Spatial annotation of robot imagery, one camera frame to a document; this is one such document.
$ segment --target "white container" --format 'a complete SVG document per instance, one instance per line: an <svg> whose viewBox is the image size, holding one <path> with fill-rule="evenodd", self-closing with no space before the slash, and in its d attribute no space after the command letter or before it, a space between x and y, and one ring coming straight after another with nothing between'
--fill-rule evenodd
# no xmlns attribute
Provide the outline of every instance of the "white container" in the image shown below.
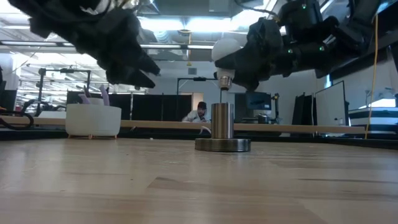
<svg viewBox="0 0 398 224"><path fill-rule="evenodd" d="M88 101L90 101L92 105L104 105L104 99L102 98L88 98Z"/></svg>
<svg viewBox="0 0 398 224"><path fill-rule="evenodd" d="M121 114L122 109L113 106L69 104L65 128L71 136L116 136Z"/></svg>

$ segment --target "wooden tabletop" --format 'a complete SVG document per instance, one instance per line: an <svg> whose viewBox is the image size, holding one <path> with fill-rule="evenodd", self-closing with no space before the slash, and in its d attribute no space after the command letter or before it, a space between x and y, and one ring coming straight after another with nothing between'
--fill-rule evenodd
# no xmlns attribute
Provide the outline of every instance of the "wooden tabletop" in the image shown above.
<svg viewBox="0 0 398 224"><path fill-rule="evenodd" d="M27 118L12 116L0 116L11 124L27 124ZM38 125L64 126L65 119L57 118L34 118ZM170 121L122 121L123 128L167 128L167 129L201 129L202 126L211 128L210 123L185 123ZM305 126L305 125L273 125L273 124L234 124L235 131L272 131L282 133L346 133L364 134L363 127L348 126Z"/></svg>
<svg viewBox="0 0 398 224"><path fill-rule="evenodd" d="M193 147L156 139L1 142L1 223L397 223L398 151Z"/></svg>

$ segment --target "white light bulb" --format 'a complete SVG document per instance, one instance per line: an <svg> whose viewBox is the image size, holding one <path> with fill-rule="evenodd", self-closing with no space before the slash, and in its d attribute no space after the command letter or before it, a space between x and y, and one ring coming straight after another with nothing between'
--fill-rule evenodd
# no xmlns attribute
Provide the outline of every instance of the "white light bulb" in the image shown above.
<svg viewBox="0 0 398 224"><path fill-rule="evenodd" d="M241 46L235 39L221 39L216 42L211 51L211 58L217 61L237 50L240 50ZM229 90L232 86L232 80L235 77L235 70L228 70L223 68L217 68L217 79L219 87L222 90Z"/></svg>

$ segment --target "wooden shelf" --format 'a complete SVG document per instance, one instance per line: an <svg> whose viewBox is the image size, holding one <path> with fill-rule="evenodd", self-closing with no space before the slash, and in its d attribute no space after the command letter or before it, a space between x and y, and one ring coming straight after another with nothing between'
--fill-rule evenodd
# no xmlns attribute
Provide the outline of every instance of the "wooden shelf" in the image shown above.
<svg viewBox="0 0 398 224"><path fill-rule="evenodd" d="M0 116L10 124L27 124L27 118L11 116ZM35 125L64 126L65 119L57 118L34 118ZM201 127L211 128L210 123L184 123L169 121L122 121L122 128L165 128L165 129L201 129ZM234 124L235 131L265 131L282 133L345 133L345 134L364 134L363 127L348 126L304 126L304 125L274 125L274 124Z"/></svg>

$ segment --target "cap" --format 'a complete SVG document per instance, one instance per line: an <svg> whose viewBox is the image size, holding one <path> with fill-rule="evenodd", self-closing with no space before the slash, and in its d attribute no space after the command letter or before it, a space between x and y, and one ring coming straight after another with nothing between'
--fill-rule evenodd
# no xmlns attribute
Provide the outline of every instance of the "cap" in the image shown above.
<svg viewBox="0 0 398 224"><path fill-rule="evenodd" d="M199 102L198 103L198 108L206 110L207 109L207 105L205 102Z"/></svg>

